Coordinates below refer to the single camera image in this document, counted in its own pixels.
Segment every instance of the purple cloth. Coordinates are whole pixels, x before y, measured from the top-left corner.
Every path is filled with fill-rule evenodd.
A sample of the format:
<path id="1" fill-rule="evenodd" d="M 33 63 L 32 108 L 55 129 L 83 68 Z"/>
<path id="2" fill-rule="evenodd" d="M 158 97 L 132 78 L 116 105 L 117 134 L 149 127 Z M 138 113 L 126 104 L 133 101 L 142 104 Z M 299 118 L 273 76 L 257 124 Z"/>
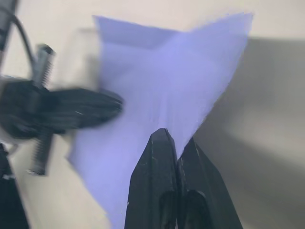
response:
<path id="1" fill-rule="evenodd" d="M 246 46 L 251 14 L 236 14 L 190 32 L 96 17 L 102 34 L 101 87 L 119 94 L 115 120 L 82 130 L 70 162 L 123 229 L 131 174 L 150 135 L 165 127 L 177 156 L 229 84 Z"/>

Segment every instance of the beige background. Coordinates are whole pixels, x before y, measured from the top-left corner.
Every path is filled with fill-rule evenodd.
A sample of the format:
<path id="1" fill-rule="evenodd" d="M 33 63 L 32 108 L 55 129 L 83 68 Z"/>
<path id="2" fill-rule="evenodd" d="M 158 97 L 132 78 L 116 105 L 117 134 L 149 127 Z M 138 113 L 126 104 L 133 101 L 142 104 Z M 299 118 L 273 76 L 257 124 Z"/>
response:
<path id="1" fill-rule="evenodd" d="M 94 47 L 91 57 L 98 46 L 87 34 L 94 27 L 91 15 L 186 30 L 240 11 L 254 13 L 249 45 L 229 89 L 195 137 L 222 173 L 245 229 L 302 229 L 305 1 L 21 0 L 18 16 L 32 45 L 43 42 L 57 52 L 52 78 L 58 79 L 92 74 L 86 45 Z M 3 72 L 26 76 L 27 70 L 14 31 Z M 32 228 L 110 228 L 65 160 L 69 142 L 56 138 L 48 177 L 25 172 L 32 149 L 29 142 L 11 157 Z"/>

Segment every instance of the lavender fabric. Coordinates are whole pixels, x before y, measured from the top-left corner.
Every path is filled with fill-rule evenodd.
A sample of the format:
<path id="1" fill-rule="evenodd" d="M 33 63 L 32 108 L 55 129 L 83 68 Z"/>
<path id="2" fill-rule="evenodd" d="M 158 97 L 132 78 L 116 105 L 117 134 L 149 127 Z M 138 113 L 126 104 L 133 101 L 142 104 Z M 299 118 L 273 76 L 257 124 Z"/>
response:
<path id="1" fill-rule="evenodd" d="M 246 46 L 251 14 L 179 32 L 96 17 L 101 87 L 119 94 L 115 120 L 78 133 L 69 160 L 123 229 L 131 174 L 150 135 L 167 128 L 177 156 L 229 84 Z"/>

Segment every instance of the black cable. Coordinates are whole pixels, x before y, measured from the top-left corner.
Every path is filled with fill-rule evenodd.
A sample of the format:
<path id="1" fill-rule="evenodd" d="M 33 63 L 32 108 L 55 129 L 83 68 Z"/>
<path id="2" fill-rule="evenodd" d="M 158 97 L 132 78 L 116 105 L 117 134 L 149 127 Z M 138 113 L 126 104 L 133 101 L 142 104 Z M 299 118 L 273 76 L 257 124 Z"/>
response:
<path id="1" fill-rule="evenodd" d="M 25 49 L 26 49 L 26 53 L 28 55 L 28 59 L 30 61 L 31 70 L 33 72 L 34 71 L 34 62 L 35 62 L 34 56 L 32 54 L 32 51 L 31 51 L 31 48 L 30 48 L 30 44 L 29 44 L 27 35 L 26 35 L 25 31 L 23 30 L 23 27 L 22 27 L 20 21 L 18 20 L 18 18 L 9 9 L 7 9 L 7 8 L 5 8 L 3 6 L 0 6 L 0 11 L 3 11 L 6 14 L 8 14 L 9 17 L 10 17 L 10 20 L 17 26 L 17 29 L 18 29 L 18 31 L 19 31 L 19 33 L 21 35 L 23 44 L 24 44 Z"/>

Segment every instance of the white wall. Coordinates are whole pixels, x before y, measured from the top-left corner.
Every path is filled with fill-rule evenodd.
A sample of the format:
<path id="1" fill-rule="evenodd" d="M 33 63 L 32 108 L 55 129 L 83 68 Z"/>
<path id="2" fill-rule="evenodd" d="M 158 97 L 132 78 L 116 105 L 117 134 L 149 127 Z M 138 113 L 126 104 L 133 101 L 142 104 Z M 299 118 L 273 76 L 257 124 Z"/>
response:
<path id="1" fill-rule="evenodd" d="M 229 89 L 196 140 L 221 171 L 245 229 L 301 229 L 305 220 L 305 1 L 303 0 L 21 0 L 18 16 L 32 44 L 58 54 L 104 15 L 185 30 L 225 13 L 254 12 L 251 38 Z M 14 31 L 3 72 L 27 75 Z M 82 186 L 56 138 L 50 175 L 25 173 L 33 146 L 12 159 L 34 229 L 108 228 L 103 210 Z"/>

